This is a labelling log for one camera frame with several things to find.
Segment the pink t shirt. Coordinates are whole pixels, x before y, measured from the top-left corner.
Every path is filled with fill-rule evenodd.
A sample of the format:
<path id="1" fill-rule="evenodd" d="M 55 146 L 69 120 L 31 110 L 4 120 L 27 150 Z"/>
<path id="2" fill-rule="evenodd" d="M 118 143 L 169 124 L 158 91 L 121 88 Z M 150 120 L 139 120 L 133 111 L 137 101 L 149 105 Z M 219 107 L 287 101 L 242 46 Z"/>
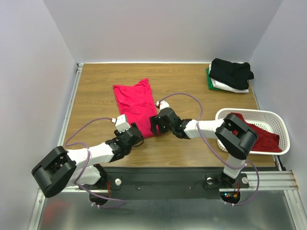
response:
<path id="1" fill-rule="evenodd" d="M 149 80 L 132 86 L 113 85 L 113 92 L 120 114 L 126 115 L 130 124 L 136 123 L 144 138 L 153 137 L 150 117 L 156 116 L 157 110 Z"/>

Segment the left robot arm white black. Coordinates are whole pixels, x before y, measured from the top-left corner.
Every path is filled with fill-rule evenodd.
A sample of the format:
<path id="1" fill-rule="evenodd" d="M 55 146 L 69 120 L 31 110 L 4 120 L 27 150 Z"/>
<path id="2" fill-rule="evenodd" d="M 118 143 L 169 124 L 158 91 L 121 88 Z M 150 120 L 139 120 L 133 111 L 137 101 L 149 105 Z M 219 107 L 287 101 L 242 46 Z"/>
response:
<path id="1" fill-rule="evenodd" d="M 53 197 L 72 185 L 83 167 L 121 160 L 130 154 L 132 147 L 144 140 L 135 123 L 115 134 L 115 138 L 97 146 L 70 150 L 57 146 L 51 150 L 31 172 L 45 197 Z"/>

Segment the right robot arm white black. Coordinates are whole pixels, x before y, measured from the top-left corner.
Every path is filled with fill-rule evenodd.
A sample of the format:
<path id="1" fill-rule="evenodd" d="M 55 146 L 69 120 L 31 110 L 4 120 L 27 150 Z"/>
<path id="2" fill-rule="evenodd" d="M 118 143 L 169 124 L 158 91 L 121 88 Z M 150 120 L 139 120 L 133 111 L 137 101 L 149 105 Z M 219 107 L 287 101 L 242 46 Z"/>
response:
<path id="1" fill-rule="evenodd" d="M 254 147 L 258 134 L 249 125 L 233 113 L 223 119 L 212 121 L 197 121 L 181 119 L 173 109 L 164 108 L 149 118 L 151 132 L 157 136 L 172 132 L 180 139 L 208 138 L 217 139 L 228 152 L 224 162 L 221 180 L 231 185 L 238 181 L 238 176 L 246 166 L 247 157 Z"/>

